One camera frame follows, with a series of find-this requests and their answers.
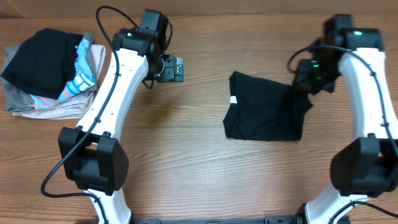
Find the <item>black t-shirt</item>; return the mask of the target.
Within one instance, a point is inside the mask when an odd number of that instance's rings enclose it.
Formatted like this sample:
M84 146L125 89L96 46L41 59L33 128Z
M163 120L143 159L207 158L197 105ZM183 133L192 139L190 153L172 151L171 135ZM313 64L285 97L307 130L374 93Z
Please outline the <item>black t-shirt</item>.
M223 120L228 138L301 140L305 113L313 106L306 92L237 71L229 78L229 89L229 109Z

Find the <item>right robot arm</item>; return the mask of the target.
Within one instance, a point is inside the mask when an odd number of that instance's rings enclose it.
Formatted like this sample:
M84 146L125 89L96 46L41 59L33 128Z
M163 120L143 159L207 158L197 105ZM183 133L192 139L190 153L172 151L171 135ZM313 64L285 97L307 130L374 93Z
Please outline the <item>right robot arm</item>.
M397 116L385 74L386 54L378 29L357 28L349 14L323 25L307 47L310 59L294 70L296 89L333 92L345 79L353 114L353 141L330 164L330 184L303 204L293 223L348 223L348 212L397 188Z

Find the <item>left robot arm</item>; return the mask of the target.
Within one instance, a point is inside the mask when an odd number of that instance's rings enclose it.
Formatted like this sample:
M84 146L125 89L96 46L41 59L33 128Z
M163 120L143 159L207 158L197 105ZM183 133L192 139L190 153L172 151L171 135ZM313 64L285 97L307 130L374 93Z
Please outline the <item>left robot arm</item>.
M111 61L93 104L75 128L58 137L67 179L93 202L99 223L133 223L123 193L129 159L120 144L124 120L139 85L182 82L183 59L165 52L172 23L145 9L140 24L111 39Z

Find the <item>folded blue striped garment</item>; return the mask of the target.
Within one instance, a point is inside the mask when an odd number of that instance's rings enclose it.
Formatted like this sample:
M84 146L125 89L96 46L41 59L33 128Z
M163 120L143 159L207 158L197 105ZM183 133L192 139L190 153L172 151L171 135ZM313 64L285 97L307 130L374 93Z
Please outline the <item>folded blue striped garment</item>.
M57 104L67 101L95 85L95 74L92 72L87 61L88 53L90 53L89 47L90 43L85 38L75 47L78 56L75 59L74 79L72 81L67 81L65 88L56 100L43 96L31 95L36 110L53 108Z

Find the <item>folded beige garment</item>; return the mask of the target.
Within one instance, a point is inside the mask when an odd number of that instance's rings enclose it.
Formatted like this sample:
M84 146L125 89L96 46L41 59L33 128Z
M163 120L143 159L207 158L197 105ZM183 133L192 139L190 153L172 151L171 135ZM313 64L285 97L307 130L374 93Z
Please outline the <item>folded beige garment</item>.
M13 116L22 116L34 119L77 119L82 118L91 106L94 98L94 92L97 90L98 78L102 71L106 47L104 45L93 44L90 48L93 54L95 67L96 84L83 93L71 97L69 100L55 105L53 108L46 110L30 110L21 112L12 112Z

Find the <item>folded black garment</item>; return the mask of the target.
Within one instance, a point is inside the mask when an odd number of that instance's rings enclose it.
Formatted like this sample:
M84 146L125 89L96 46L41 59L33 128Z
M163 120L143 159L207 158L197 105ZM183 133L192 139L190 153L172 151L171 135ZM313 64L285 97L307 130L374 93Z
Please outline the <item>folded black garment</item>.
M82 40L81 34L42 29L20 45L1 77L30 95L56 100L75 77Z

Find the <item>folded grey garment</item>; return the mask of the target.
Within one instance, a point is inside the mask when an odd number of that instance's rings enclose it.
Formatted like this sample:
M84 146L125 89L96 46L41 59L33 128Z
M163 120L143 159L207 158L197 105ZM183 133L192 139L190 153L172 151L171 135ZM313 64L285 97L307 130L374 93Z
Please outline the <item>folded grey garment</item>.
M96 90L97 81L98 81L98 66L95 65L95 57L91 51L91 46L94 41L94 34L89 32L82 33L83 38L89 42L89 47L86 52L86 61L91 72L94 75L94 86L89 88L88 90ZM9 65L16 52L19 50L20 44L8 46L5 48L6 56L3 62L3 66L1 69L1 73L5 70L5 68ZM3 86L4 94L6 97L6 107L8 111L17 112L17 111L29 111L34 109L35 101L32 97L18 89L14 85L11 85L8 81L1 78L1 83Z

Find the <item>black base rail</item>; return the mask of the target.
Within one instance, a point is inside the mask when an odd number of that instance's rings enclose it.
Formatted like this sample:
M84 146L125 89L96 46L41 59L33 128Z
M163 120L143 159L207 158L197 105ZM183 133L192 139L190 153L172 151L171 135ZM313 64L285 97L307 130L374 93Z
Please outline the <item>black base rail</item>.
M159 220L138 219L133 224L294 224L303 223L296 216L268 216L262 219L220 219L220 220Z

